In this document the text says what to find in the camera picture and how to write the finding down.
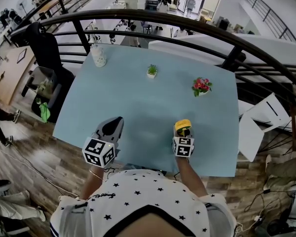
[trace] black chair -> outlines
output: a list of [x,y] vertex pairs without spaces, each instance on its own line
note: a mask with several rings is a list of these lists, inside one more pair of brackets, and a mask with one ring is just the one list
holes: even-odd
[[[51,116],[48,119],[49,122],[56,122],[66,95],[74,81],[74,75],[65,69],[61,63],[56,38],[51,33],[47,33],[39,22],[29,25],[24,37],[35,55],[37,64],[40,67],[52,69],[55,72],[57,83],[61,85],[57,99],[50,109]],[[32,104],[32,110],[40,116],[40,109],[35,101]]]

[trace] star print shirt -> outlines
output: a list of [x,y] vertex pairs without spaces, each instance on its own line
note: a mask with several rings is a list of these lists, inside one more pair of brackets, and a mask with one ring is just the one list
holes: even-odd
[[154,213],[185,236],[231,237],[236,220],[220,194],[197,197],[184,184],[152,170],[113,175],[88,200],[60,197],[50,219],[53,236],[116,236]]

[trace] gray pants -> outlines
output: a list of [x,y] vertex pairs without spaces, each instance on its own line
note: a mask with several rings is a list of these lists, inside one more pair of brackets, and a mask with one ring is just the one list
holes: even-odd
[[266,174],[275,176],[268,179],[266,185],[269,188],[272,186],[283,186],[291,181],[296,181],[296,158],[280,164],[270,162],[267,166]]

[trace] chair armrest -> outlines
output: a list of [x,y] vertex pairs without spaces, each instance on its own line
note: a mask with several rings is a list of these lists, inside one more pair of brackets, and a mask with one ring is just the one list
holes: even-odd
[[62,85],[60,83],[57,84],[56,88],[54,89],[54,93],[53,93],[53,95],[52,95],[52,97],[49,100],[48,105],[47,105],[47,107],[49,109],[51,109],[53,107],[54,103],[56,102],[61,88],[62,88]]

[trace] white chair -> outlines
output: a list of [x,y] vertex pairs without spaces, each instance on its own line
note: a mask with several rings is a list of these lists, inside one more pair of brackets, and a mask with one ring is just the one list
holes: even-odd
[[[272,126],[261,129],[253,120],[260,117],[262,120],[270,121]],[[261,102],[247,110],[239,122],[239,151],[253,162],[262,143],[264,133],[273,130],[280,125],[287,124],[290,117],[275,97],[274,93]]]

